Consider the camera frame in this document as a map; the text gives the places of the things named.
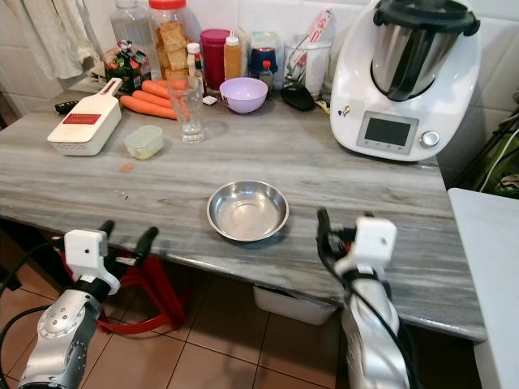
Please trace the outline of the clear drinking glass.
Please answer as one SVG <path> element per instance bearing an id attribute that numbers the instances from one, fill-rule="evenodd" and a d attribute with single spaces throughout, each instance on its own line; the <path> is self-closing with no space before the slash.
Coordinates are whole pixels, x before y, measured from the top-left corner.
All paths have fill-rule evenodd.
<path id="1" fill-rule="evenodd" d="M 182 141 L 203 141 L 203 85 L 193 75 L 171 75 L 166 81 L 172 109 L 182 126 Z"/>

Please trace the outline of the red and white packet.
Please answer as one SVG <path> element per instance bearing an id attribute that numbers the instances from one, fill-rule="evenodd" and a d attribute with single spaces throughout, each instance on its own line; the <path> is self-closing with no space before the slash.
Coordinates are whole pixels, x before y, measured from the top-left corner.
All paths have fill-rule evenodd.
<path id="1" fill-rule="evenodd" d="M 331 38 L 325 38 L 324 36 L 332 20 L 333 15 L 330 10 L 322 11 L 319 14 L 318 18 L 311 24 L 311 29 L 309 29 L 307 35 L 300 38 L 295 45 L 290 63 L 293 63 L 294 66 L 304 66 L 305 62 L 307 62 L 307 53 L 305 53 L 307 49 L 314 48 L 315 45 L 322 41 L 331 40 Z"/>

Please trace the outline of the small white bottle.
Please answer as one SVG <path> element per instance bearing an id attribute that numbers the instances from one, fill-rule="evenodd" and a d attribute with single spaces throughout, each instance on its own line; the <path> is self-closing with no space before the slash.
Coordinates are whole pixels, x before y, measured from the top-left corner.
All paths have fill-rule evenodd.
<path id="1" fill-rule="evenodd" d="M 191 77 L 203 77 L 203 57 L 201 57 L 200 44 L 198 44 L 198 42 L 189 42 L 187 45 L 187 54 L 190 63 L 189 74 Z"/>

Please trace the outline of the red-lidded cracker jar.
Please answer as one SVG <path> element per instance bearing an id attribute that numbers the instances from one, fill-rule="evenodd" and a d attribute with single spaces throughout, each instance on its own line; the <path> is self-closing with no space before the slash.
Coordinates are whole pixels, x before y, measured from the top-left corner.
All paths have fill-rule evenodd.
<path id="1" fill-rule="evenodd" d="M 187 0 L 148 0 L 160 80 L 188 75 L 189 42 L 199 42 L 200 26 Z"/>

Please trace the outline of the red plastic stool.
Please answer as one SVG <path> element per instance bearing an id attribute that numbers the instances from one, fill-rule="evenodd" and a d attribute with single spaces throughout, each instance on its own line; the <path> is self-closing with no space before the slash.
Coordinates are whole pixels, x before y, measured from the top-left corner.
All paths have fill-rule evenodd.
<path id="1" fill-rule="evenodd" d="M 111 271 L 110 255 L 108 251 L 105 259 L 108 271 Z M 41 316 L 37 332 L 50 340 L 73 334 L 89 337 L 96 330 L 119 335 L 138 335 L 152 332 L 159 327 L 178 329 L 185 322 L 184 303 L 172 289 L 157 257 L 149 255 L 142 259 L 142 266 L 137 269 L 111 273 L 119 280 L 118 289 L 111 288 L 103 280 L 75 281 L 73 288 L 66 290 Z M 144 295 L 151 299 L 158 314 L 137 323 L 110 322 L 101 305 L 107 297 L 115 295 L 121 288 L 142 289 Z"/>

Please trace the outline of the clear plastic container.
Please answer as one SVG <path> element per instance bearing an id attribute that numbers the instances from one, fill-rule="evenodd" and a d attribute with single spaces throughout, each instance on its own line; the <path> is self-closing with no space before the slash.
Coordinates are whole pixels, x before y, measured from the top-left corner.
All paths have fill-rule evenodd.
<path id="1" fill-rule="evenodd" d="M 304 34 L 294 34 L 285 43 L 283 88 L 305 88 L 318 99 L 331 58 L 331 48 L 332 41 L 326 38 L 310 42 Z"/>

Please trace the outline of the hanging beige towel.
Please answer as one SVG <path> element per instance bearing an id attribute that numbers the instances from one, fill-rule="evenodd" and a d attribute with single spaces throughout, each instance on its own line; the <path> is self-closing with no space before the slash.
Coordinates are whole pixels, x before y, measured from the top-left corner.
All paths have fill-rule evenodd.
<path id="1" fill-rule="evenodd" d="M 82 0 L 3 0 L 21 24 L 42 73 L 55 80 L 79 77 L 100 62 L 82 15 Z"/>

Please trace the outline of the stainless steel bowl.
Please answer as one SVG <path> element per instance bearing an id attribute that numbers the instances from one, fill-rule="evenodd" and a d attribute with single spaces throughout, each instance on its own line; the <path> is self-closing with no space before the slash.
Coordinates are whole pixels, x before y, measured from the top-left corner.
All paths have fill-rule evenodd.
<path id="1" fill-rule="evenodd" d="M 267 182 L 229 182 L 208 198 L 205 215 L 220 236 L 240 243 L 273 237 L 288 222 L 290 206 Z"/>

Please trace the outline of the black pouch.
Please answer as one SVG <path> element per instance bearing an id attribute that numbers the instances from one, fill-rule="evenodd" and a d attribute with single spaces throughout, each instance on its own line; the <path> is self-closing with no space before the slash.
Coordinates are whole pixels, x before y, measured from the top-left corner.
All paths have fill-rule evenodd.
<path id="1" fill-rule="evenodd" d="M 281 99 L 296 110 L 308 112 L 316 108 L 314 97 L 305 86 L 290 85 L 281 89 Z"/>

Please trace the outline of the green snack bag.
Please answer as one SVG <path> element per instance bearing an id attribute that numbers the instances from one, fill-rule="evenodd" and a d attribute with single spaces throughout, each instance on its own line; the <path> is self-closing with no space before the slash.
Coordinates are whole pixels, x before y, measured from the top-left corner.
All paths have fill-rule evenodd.
<path id="1" fill-rule="evenodd" d="M 104 56 L 105 78 L 122 81 L 118 94 L 132 94 L 141 90 L 144 81 L 151 80 L 151 59 L 137 49 L 133 41 L 121 40 L 115 49 Z"/>

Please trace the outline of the blue-labelled jar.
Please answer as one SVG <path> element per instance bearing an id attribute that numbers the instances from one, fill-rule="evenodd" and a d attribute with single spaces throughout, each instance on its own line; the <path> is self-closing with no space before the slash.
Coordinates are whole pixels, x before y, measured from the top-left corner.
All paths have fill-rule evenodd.
<path id="1" fill-rule="evenodd" d="M 270 71 L 283 75 L 283 48 L 281 38 L 274 31 L 250 31 L 246 45 L 246 73 L 259 78 L 264 70 L 263 62 L 271 62 Z"/>

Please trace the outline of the white plastic bin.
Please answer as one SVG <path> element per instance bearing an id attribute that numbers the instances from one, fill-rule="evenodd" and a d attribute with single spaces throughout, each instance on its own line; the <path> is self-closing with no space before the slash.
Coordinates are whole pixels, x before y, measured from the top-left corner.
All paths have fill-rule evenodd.
<path id="1" fill-rule="evenodd" d="M 253 285 L 255 304 L 270 314 L 278 314 L 286 318 L 296 319 L 308 325 L 321 325 L 324 312 L 311 301 L 286 295 L 281 290 L 268 289 L 264 286 Z"/>

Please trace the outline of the orange carrot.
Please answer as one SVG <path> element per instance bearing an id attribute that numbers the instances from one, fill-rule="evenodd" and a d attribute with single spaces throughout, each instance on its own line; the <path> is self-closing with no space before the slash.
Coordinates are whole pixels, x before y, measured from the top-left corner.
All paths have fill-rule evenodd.
<path id="1" fill-rule="evenodd" d="M 134 99 L 147 101 L 149 104 L 162 106 L 167 109 L 171 109 L 171 101 L 168 97 L 156 96 L 156 94 L 152 94 L 149 92 L 145 92 L 144 90 L 135 90 L 132 93 Z"/>
<path id="2" fill-rule="evenodd" d="M 142 82 L 141 90 L 153 96 L 170 100 L 168 84 L 164 80 L 145 80 Z"/>
<path id="3" fill-rule="evenodd" d="M 130 111 L 153 116 L 154 118 L 178 119 L 174 109 L 149 103 L 149 101 L 137 99 L 137 97 L 120 96 L 119 103 L 122 107 L 130 109 Z"/>

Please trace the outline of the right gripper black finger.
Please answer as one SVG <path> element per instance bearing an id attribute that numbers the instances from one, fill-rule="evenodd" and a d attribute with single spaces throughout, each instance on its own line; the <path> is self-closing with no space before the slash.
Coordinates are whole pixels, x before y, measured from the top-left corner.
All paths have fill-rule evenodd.
<path id="1" fill-rule="evenodd" d="M 329 240 L 331 230 L 331 223 L 326 207 L 320 207 L 316 212 L 316 219 L 318 219 L 318 227 L 316 227 L 316 245 L 318 246 L 318 253 L 320 259 L 334 259 L 334 251 L 332 249 L 331 241 Z"/>

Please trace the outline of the white kitchen food processor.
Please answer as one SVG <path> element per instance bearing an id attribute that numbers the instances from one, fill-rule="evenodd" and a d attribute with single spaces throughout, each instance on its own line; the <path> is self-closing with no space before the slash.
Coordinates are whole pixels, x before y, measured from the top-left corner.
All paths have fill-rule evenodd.
<path id="1" fill-rule="evenodd" d="M 330 100 L 337 141 L 405 162 L 443 151 L 478 81 L 479 29 L 457 0 L 371 0 L 337 59 Z"/>

